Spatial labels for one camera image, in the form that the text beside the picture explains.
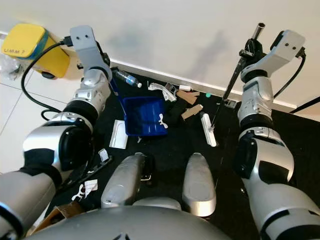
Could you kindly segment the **white-headed broom with black handle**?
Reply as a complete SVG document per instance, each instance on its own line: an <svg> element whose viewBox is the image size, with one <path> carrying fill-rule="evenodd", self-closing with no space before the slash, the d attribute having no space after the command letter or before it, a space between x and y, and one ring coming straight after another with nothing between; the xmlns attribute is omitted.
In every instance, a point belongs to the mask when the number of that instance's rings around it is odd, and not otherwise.
<svg viewBox="0 0 320 240"><path fill-rule="evenodd" d="M256 29L254 30L254 33L251 35L250 39L256 39L258 40L259 35L262 33L263 29L265 28L265 23L260 22L258 23L258 25L256 26ZM241 57L238 60L238 63L236 65L236 67L234 68L234 71L231 75L231 78L229 80L229 83L224 91L224 94L222 95L222 98L220 98L217 103L221 100L221 99L228 99L230 93L231 93L231 89L233 89L236 80L238 78L238 76L240 75L240 73L242 72L242 70L240 70L240 63L241 63ZM215 112L213 114L213 116L211 117L211 120L208 122L208 124L205 124L205 114L201 114L201 120L202 120L202 126L203 126L203 130L205 133L205 137L206 137L206 142L208 144L210 144L211 147L216 147L218 145L217 140L215 139L215 124L216 124L216 117L220 111L220 106L217 106L217 103L215 103Z"/></svg>

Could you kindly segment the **black floor strip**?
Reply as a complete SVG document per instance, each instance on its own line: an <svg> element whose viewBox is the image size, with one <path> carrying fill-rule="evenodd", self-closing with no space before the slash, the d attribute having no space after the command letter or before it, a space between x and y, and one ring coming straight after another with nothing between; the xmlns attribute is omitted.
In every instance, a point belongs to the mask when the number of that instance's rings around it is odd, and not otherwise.
<svg viewBox="0 0 320 240"><path fill-rule="evenodd" d="M316 97L314 99L311 99L308 102L303 103L300 106L297 106L294 110L290 111L290 114L296 114L297 112L300 112L302 110L310 108L311 106L316 105L317 103L320 103L320 96L318 96L318 97Z"/></svg>

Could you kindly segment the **clear plastic bottle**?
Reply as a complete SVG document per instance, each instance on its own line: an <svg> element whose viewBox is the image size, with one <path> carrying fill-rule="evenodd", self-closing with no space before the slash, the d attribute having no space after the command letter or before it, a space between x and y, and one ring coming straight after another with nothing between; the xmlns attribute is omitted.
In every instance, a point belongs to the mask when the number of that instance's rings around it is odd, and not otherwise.
<svg viewBox="0 0 320 240"><path fill-rule="evenodd" d="M142 87L142 83L130 73L121 70L115 70L114 73L117 78L123 80L126 84L137 87L138 89Z"/></svg>

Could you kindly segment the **crumpled white paper wrapper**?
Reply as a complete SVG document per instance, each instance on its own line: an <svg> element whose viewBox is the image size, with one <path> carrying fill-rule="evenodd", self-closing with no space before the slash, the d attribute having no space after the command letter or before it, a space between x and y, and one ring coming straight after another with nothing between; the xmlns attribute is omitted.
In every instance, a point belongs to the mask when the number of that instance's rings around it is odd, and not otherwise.
<svg viewBox="0 0 320 240"><path fill-rule="evenodd" d="M165 101L169 101L169 102L176 102L178 100L178 98L176 98L175 94L172 93L169 89L166 89L166 87L152 82L148 85L147 87L148 90L160 90L162 92L163 98Z"/></svg>

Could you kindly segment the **clear plastic bag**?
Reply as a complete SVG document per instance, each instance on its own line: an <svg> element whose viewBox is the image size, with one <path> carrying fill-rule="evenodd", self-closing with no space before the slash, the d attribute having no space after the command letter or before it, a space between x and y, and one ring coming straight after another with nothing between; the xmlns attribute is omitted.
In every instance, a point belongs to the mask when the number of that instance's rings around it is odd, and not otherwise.
<svg viewBox="0 0 320 240"><path fill-rule="evenodd" d="M27 64L22 59L11 55L0 54L0 80L3 82L14 82L25 72Z"/></svg>

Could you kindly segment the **dark grey plastic clip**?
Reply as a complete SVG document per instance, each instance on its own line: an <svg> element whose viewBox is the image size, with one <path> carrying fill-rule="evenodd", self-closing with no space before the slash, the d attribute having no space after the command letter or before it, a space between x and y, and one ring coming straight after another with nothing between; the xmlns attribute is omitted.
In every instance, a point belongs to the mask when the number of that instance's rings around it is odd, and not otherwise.
<svg viewBox="0 0 320 240"><path fill-rule="evenodd" d="M165 89L167 89L167 91L169 91L172 96L176 96L176 92L179 90L178 87L176 87L176 85L172 84L172 83L169 83L167 82L165 85L164 85Z"/></svg>

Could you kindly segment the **white paper tray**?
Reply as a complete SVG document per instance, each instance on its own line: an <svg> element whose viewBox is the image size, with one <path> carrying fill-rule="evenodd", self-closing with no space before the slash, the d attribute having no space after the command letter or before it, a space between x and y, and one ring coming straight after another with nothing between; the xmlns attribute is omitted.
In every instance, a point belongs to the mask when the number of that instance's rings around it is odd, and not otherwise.
<svg viewBox="0 0 320 240"><path fill-rule="evenodd" d="M128 142L128 135L126 133L125 121L115 119L112 129L112 135L109 141L109 147L115 149L126 149Z"/></svg>

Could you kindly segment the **small white plastic scrap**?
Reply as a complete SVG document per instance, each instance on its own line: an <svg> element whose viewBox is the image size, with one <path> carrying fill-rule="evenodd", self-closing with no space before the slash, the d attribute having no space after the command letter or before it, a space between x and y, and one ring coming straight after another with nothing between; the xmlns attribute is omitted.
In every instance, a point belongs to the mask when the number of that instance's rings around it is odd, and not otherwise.
<svg viewBox="0 0 320 240"><path fill-rule="evenodd" d="M158 114L158 125L162 126L166 130L169 126L163 121L163 118L164 116L162 113Z"/></svg>

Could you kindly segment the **yellow pedal bin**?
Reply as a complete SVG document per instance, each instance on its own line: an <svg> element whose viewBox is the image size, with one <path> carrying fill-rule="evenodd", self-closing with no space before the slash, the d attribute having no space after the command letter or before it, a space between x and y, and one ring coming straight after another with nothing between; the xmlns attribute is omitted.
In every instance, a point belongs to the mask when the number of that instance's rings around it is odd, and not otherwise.
<svg viewBox="0 0 320 240"><path fill-rule="evenodd" d="M16 23L8 32L0 46L0 52L17 60L31 62L46 48L57 43L45 27L34 23ZM57 46L39 58L33 69L51 78L66 76L70 56Z"/></svg>

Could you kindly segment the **silver left robot leg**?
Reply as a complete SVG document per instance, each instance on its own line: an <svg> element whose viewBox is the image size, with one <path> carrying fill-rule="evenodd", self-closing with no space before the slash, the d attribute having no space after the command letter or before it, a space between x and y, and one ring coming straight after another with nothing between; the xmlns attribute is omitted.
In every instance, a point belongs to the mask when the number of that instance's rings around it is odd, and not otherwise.
<svg viewBox="0 0 320 240"><path fill-rule="evenodd" d="M100 197L101 208L127 206L134 202L145 162L146 155L137 152L119 163L103 189Z"/></svg>

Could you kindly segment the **silver robot leg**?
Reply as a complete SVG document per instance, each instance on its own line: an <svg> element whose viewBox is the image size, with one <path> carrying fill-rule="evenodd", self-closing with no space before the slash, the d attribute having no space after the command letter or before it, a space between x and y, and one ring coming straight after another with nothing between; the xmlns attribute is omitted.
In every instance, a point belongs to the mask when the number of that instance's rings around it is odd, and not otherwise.
<svg viewBox="0 0 320 240"><path fill-rule="evenodd" d="M197 217L209 217L215 212L217 194L206 158L198 152L192 153L183 176L182 200L187 211Z"/></svg>
<svg viewBox="0 0 320 240"><path fill-rule="evenodd" d="M146 155L137 152L119 163L103 189L100 197L101 208L127 206L134 202L145 162Z"/></svg>

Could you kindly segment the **torn white paper scrap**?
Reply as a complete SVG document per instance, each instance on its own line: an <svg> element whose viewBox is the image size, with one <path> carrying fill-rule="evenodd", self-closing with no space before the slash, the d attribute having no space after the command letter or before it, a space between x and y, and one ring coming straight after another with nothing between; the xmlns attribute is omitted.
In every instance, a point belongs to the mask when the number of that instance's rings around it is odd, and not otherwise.
<svg viewBox="0 0 320 240"><path fill-rule="evenodd" d="M91 192L98 189L98 179L87 180L78 186L77 194L71 197L71 201L82 201L87 198Z"/></svg>

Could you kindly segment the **silver right robot leg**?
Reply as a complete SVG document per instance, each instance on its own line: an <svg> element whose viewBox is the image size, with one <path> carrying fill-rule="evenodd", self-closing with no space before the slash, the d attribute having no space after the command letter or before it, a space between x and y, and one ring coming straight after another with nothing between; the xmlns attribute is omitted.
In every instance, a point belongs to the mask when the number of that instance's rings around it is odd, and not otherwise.
<svg viewBox="0 0 320 240"><path fill-rule="evenodd" d="M198 152L192 153L183 176L182 200L187 211L197 217L209 217L215 212L217 194L206 158Z"/></svg>

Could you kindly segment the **grey robot torso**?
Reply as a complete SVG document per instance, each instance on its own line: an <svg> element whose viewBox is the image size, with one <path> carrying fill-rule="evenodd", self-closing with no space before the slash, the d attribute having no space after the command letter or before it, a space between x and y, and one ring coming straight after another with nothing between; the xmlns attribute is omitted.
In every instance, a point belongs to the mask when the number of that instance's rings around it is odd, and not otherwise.
<svg viewBox="0 0 320 240"><path fill-rule="evenodd" d="M231 240L210 222L160 206L101 208L57 222L24 240Z"/></svg>

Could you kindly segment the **open brown cardboard box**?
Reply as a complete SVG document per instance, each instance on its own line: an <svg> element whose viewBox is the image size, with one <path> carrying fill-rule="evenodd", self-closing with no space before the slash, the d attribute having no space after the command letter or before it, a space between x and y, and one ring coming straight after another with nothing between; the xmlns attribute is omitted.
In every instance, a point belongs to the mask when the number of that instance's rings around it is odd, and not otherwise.
<svg viewBox="0 0 320 240"><path fill-rule="evenodd" d="M84 213L84 210L75 205L60 205L55 206L51 212L43 218L43 220L32 230L29 235L38 233L39 231L53 226L62 220L67 218L75 217L76 215Z"/></svg>

